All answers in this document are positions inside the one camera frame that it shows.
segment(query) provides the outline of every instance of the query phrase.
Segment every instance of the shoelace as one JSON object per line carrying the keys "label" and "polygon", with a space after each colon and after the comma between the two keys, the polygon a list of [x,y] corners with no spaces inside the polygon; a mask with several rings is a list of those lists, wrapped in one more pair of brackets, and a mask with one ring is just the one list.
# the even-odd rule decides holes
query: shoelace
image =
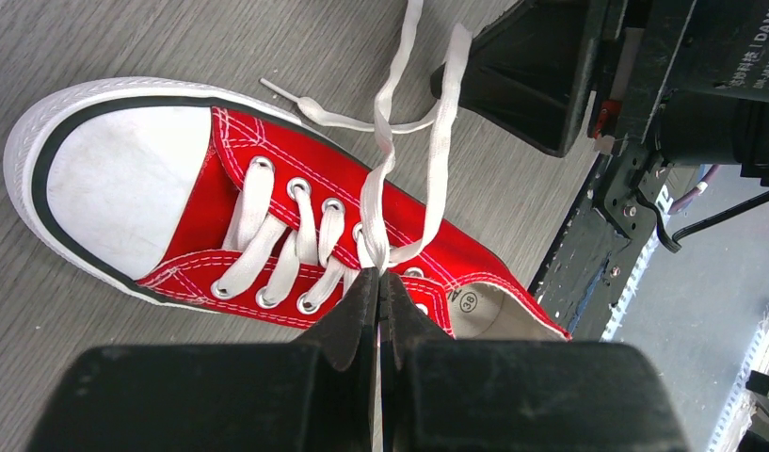
{"label": "shoelace", "polygon": [[[295,102],[301,112],[317,124],[374,133],[376,144],[384,153],[384,160],[371,170],[361,190],[361,224],[354,227],[353,235],[362,268],[375,266],[379,271],[383,271],[387,267],[416,257],[437,235],[442,223],[448,184],[451,128],[458,111],[461,79],[467,66],[472,37],[461,24],[454,27],[445,55],[442,96],[431,111],[419,121],[390,125],[393,93],[409,62],[422,9],[423,0],[409,0],[400,44],[390,66],[389,77],[376,95],[373,124],[327,112],[314,99],[297,97],[267,80],[262,80],[263,84],[282,97]],[[384,180],[395,165],[393,134],[415,132],[432,123],[434,126],[428,148],[423,236],[413,243],[391,249],[384,222],[382,196]],[[263,270],[274,246],[287,231],[285,223],[268,213],[274,174],[272,163],[263,157],[254,158],[248,168],[243,192],[238,197],[223,244],[224,249],[241,250],[242,253],[213,284],[212,292],[220,299],[231,299],[251,287]],[[297,302],[301,313],[313,314],[331,295],[340,280],[343,280],[346,292],[359,272],[331,256],[345,228],[343,204],[336,199],[324,200],[324,216],[320,222],[319,234],[315,234],[311,190],[307,181],[297,178],[291,180],[287,193],[298,206],[300,225],[297,231],[291,231],[284,240],[267,286],[256,294],[256,300],[260,307],[276,307],[292,291],[301,264],[319,265],[326,269],[325,273]]]}

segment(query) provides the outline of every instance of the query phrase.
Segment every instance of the metal eyelet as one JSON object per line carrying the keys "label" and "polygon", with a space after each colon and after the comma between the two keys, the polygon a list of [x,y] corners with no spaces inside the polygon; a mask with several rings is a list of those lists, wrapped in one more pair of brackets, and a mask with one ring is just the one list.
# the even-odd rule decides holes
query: metal eyelet
{"label": "metal eyelet", "polygon": [[341,214],[345,213],[345,206],[337,198],[326,198],[326,200],[323,201],[323,206],[321,207],[321,210],[323,211],[324,214],[326,213],[326,210],[329,208],[337,209],[340,211]]}
{"label": "metal eyelet", "polygon": [[287,183],[287,194],[290,195],[290,199],[293,201],[296,200],[296,188],[304,190],[308,195],[312,193],[312,188],[306,180],[294,177]]}
{"label": "metal eyelet", "polygon": [[422,268],[419,268],[417,266],[412,266],[410,268],[407,268],[407,271],[404,272],[404,276],[410,276],[412,278],[424,278],[425,274],[423,273]]}
{"label": "metal eyelet", "polygon": [[278,303],[271,303],[270,301],[264,299],[264,290],[266,288],[267,286],[257,291],[257,296],[256,296],[257,305],[259,305],[259,307],[262,309],[273,309],[278,305]]}
{"label": "metal eyelet", "polygon": [[361,234],[361,222],[357,223],[354,226],[354,229],[353,229],[354,241],[359,242],[360,234]]}
{"label": "metal eyelet", "polygon": [[300,297],[298,297],[298,303],[296,304],[296,307],[298,308],[298,311],[304,315],[312,315],[317,312],[317,309],[320,308],[320,305],[312,305],[309,303],[304,302],[304,300],[307,298],[307,294],[303,294]]}
{"label": "metal eyelet", "polygon": [[221,289],[217,286],[217,281],[213,282],[210,286],[210,292],[216,299],[233,299],[234,295],[230,294],[226,289]]}
{"label": "metal eyelet", "polygon": [[256,165],[262,168],[270,168],[271,171],[276,172],[276,167],[273,166],[273,162],[271,162],[269,158],[262,157],[261,155],[257,155],[256,157],[252,158],[251,165]]}

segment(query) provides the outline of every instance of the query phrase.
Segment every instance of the red sneaker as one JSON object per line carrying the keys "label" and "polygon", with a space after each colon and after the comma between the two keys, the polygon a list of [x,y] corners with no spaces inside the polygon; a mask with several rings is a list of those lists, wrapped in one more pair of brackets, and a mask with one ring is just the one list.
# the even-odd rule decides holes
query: red sneaker
{"label": "red sneaker", "polygon": [[[404,275],[418,307],[457,337],[563,338],[496,256],[441,219],[470,41],[460,27],[442,100],[426,121],[395,130],[435,123],[427,208],[384,182],[394,164],[387,121],[414,40],[414,10],[410,3],[391,79],[376,97],[376,142],[386,158],[374,170],[274,106],[205,85],[130,77],[33,105],[8,139],[9,196],[50,248],[154,304],[304,329],[360,268],[377,266]],[[316,114],[339,122],[332,125],[372,127]]]}

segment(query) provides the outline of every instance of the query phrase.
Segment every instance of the purple cable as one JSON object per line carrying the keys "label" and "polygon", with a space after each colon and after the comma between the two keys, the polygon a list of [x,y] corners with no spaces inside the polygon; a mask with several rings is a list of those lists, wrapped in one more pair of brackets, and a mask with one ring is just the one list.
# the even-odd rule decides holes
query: purple cable
{"label": "purple cable", "polygon": [[[719,171],[720,165],[711,165],[708,171],[706,171],[705,175],[702,179],[700,179],[701,183],[710,184],[713,177],[716,175],[716,172]],[[702,190],[700,190],[699,184],[689,190],[688,193],[678,198],[675,202],[672,203],[672,205],[669,207],[669,215],[675,215],[679,213],[681,210],[683,210],[684,207],[686,207],[689,202],[691,202],[694,198],[700,196],[702,194]]]}

